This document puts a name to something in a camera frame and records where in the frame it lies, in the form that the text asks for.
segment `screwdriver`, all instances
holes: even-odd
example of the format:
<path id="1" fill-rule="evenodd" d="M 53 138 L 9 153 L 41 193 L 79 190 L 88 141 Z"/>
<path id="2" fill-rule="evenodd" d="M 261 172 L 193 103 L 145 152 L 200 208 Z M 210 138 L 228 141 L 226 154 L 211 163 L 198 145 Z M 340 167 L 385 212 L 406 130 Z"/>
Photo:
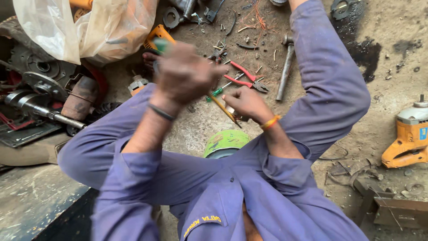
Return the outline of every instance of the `screwdriver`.
<path id="1" fill-rule="evenodd" d="M 243 75 L 245 75 L 245 73 L 240 74 L 238 77 L 236 77 L 235 79 L 239 79 L 240 77 L 242 77 Z M 223 89 L 228 87 L 229 84 L 233 83 L 232 81 L 230 81 L 229 83 L 227 83 L 225 86 L 218 88 L 216 91 L 214 91 L 213 93 L 211 93 L 212 96 L 216 97 L 218 94 L 223 92 Z M 211 101 L 211 98 L 209 96 L 205 97 L 205 99 L 207 100 L 207 102 Z"/>

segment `green cylinder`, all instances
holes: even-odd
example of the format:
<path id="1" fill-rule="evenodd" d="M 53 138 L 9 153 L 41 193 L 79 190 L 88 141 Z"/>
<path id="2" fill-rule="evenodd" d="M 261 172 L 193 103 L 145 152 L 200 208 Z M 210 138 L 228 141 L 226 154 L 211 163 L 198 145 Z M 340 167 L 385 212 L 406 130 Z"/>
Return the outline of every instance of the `green cylinder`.
<path id="1" fill-rule="evenodd" d="M 207 142 L 204 158 L 222 158 L 231 155 L 250 142 L 250 136 L 240 130 L 222 130 Z"/>

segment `wrist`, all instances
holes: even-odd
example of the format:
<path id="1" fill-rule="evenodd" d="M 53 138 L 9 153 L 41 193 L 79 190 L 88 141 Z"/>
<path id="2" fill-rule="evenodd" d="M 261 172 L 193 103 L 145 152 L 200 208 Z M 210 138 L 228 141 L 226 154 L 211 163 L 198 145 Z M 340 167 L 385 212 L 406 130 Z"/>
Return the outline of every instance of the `wrist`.
<path id="1" fill-rule="evenodd" d="M 273 112 L 271 110 L 268 110 L 265 112 L 257 113 L 254 117 L 254 120 L 258 122 L 260 125 L 263 125 L 266 122 L 272 120 L 272 118 L 274 117 L 275 115 L 273 114 Z"/>
<path id="2" fill-rule="evenodd" d="M 150 99 L 150 103 L 173 117 L 177 117 L 184 108 L 182 104 L 172 100 L 167 94 L 160 90 L 155 90 Z"/>

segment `hammer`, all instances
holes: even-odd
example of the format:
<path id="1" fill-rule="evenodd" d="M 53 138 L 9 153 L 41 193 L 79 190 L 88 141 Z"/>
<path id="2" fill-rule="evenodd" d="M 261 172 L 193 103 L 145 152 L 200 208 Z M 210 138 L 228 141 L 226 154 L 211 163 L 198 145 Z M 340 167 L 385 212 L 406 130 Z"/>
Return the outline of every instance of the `hammer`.
<path id="1" fill-rule="evenodd" d="M 285 58 L 284 68 L 282 69 L 281 82 L 279 83 L 278 93 L 276 94 L 276 100 L 278 101 L 282 101 L 284 98 L 285 85 L 287 84 L 288 75 L 291 71 L 291 62 L 293 61 L 294 56 L 293 37 L 285 35 L 282 44 L 287 46 L 287 57 Z"/>

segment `black wire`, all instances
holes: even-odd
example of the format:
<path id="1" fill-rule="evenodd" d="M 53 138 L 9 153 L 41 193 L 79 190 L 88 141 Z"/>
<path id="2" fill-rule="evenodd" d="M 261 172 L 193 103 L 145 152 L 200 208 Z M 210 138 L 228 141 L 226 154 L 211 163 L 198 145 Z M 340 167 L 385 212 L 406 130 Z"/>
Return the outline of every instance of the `black wire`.
<path id="1" fill-rule="evenodd" d="M 233 27 L 235 26 L 235 23 L 236 23 L 236 12 L 234 12 L 234 17 L 233 17 L 233 24 L 232 24 L 232 27 L 230 27 L 230 29 L 229 29 L 229 32 L 227 32 L 226 33 L 226 36 L 228 36 L 229 35 L 229 33 L 231 33 L 232 32 L 232 29 L 233 29 Z"/>

